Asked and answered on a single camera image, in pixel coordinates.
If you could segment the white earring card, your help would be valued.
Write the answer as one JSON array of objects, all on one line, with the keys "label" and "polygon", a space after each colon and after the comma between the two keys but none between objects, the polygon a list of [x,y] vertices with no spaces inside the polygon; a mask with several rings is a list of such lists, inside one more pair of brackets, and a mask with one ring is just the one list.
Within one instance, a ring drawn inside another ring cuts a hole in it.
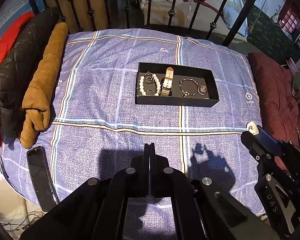
[{"label": "white earring card", "polygon": [[252,135],[258,135],[259,134],[258,127],[253,121],[250,121],[247,124],[247,131],[249,131]]}]

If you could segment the gold flower brooch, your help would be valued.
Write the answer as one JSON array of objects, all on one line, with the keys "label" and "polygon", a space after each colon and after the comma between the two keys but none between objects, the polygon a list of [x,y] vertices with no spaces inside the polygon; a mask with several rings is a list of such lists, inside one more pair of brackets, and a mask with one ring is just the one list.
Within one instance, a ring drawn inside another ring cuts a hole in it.
[{"label": "gold flower brooch", "polygon": [[207,87],[205,85],[199,86],[198,93],[202,96],[205,96],[207,94]]}]

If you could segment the beige strap wristwatch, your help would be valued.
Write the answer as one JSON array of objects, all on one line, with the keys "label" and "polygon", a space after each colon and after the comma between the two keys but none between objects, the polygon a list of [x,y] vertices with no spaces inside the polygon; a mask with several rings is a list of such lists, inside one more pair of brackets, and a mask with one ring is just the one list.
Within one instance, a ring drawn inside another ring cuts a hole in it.
[{"label": "beige strap wristwatch", "polygon": [[161,96],[169,96],[173,83],[174,70],[172,67],[166,69],[166,74],[161,86]]}]

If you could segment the black rectangular jewelry tray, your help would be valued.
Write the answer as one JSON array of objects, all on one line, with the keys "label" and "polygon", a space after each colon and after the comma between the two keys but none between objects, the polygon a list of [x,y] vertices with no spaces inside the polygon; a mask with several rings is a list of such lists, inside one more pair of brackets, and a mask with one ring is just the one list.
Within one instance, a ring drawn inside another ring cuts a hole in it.
[{"label": "black rectangular jewelry tray", "polygon": [[[157,76],[162,85],[168,67],[174,70],[170,94],[155,95],[157,84],[153,75]],[[198,93],[201,85],[207,87],[205,96]],[[211,70],[162,63],[139,63],[135,85],[135,103],[138,105],[212,107],[218,102],[218,89]]]}]

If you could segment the dark red quilted blanket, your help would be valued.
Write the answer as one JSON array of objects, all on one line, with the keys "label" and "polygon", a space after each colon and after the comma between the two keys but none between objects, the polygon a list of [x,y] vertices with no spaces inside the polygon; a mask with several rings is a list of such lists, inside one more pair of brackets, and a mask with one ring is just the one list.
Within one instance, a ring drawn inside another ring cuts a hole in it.
[{"label": "dark red quilted blanket", "polygon": [[293,92],[289,70],[261,53],[249,53],[260,100],[262,128],[275,140],[291,141],[300,149],[300,95]]}]

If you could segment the pink stool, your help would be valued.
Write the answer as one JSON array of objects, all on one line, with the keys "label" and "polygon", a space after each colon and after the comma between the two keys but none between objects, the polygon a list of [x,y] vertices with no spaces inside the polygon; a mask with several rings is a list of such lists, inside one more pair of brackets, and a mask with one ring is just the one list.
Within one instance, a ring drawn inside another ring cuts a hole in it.
[{"label": "pink stool", "polygon": [[290,57],[289,59],[286,60],[285,64],[282,64],[281,67],[289,70],[292,75],[296,76],[296,74],[299,72],[295,62],[293,61],[293,59]]}]

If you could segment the purple plaid bed sheet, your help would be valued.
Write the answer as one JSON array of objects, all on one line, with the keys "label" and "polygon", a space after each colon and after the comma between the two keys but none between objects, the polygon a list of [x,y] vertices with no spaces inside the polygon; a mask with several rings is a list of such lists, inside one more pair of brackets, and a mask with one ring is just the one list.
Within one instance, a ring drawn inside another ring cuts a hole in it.
[{"label": "purple plaid bed sheet", "polygon": [[[140,62],[211,70],[219,94],[212,107],[138,105]],[[45,148],[57,196],[89,178],[111,178],[154,143],[158,155],[193,179],[209,177],[255,215],[257,162],[241,142],[261,123],[259,98],[245,55],[214,44],[146,29],[70,35],[53,99]]]}]

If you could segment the black smartphone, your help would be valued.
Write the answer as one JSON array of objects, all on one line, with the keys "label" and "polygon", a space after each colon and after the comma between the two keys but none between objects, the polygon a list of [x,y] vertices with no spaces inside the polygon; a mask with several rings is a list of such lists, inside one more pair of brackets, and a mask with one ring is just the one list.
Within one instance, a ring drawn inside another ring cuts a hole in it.
[{"label": "black smartphone", "polygon": [[52,182],[45,148],[38,146],[29,150],[27,163],[38,203],[44,212],[49,212],[59,204],[59,198]]}]

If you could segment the green patterned cloth table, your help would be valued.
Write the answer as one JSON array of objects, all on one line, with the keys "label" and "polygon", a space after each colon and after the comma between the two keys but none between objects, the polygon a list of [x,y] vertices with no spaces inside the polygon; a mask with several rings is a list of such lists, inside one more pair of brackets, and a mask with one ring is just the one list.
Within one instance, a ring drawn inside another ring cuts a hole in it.
[{"label": "green patterned cloth table", "polygon": [[247,15],[248,26],[254,25],[247,41],[277,63],[283,64],[290,57],[295,63],[300,60],[296,45],[272,20],[255,5]]}]

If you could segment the mustard suede cushion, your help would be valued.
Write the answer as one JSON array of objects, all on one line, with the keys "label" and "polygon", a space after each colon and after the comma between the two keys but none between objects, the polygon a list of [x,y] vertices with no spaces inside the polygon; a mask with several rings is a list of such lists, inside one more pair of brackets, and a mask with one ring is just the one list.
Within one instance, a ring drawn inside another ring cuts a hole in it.
[{"label": "mustard suede cushion", "polygon": [[31,148],[35,144],[38,133],[49,126],[51,99],[67,35],[68,25],[65,22],[57,23],[24,95],[22,108],[26,114],[20,134],[23,148]]}]

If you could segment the beige sofa with pillows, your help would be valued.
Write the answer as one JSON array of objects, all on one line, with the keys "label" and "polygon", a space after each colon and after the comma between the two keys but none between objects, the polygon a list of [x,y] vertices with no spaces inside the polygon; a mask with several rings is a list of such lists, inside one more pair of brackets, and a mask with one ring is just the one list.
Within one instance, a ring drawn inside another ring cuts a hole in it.
[{"label": "beige sofa with pillows", "polygon": [[212,31],[220,37],[226,37],[237,16],[243,9],[242,0],[206,0],[205,2],[218,9],[218,13],[201,5],[203,0],[151,0],[150,24],[167,25],[170,19],[169,11],[174,7],[175,15],[171,25],[209,32],[211,23],[218,18],[216,28]]}]

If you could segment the red phone booth cabinet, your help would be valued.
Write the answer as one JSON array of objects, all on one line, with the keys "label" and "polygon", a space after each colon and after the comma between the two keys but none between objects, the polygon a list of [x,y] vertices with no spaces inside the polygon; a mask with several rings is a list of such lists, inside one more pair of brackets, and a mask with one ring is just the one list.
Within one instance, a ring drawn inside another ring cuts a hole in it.
[{"label": "red phone booth cabinet", "polygon": [[292,34],[300,22],[300,7],[294,0],[286,0],[279,13],[279,27]]}]

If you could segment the black quilted jacket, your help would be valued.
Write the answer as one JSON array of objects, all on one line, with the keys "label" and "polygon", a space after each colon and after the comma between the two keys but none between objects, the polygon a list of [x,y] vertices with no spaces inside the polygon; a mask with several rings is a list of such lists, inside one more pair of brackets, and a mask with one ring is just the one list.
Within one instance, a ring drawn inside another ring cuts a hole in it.
[{"label": "black quilted jacket", "polygon": [[0,123],[5,138],[15,139],[20,133],[23,97],[60,18],[57,7],[32,18],[0,64]]}]

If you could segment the wooden panel board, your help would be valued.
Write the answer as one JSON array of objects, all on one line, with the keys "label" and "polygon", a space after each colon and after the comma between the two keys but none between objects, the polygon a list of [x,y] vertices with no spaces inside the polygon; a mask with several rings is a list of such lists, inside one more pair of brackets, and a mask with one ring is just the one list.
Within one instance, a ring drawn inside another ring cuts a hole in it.
[{"label": "wooden panel board", "polygon": [[106,29],[108,27],[104,0],[45,0],[47,6],[60,6],[70,33]]}]

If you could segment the black iron bed frame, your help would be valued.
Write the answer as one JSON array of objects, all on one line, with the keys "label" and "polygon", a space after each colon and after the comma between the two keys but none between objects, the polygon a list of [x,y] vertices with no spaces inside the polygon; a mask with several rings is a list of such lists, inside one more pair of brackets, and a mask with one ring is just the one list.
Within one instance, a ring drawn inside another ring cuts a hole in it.
[{"label": "black iron bed frame", "polygon": [[226,38],[243,0],[29,0],[39,13],[57,7],[70,32],[150,28],[199,38]]}]

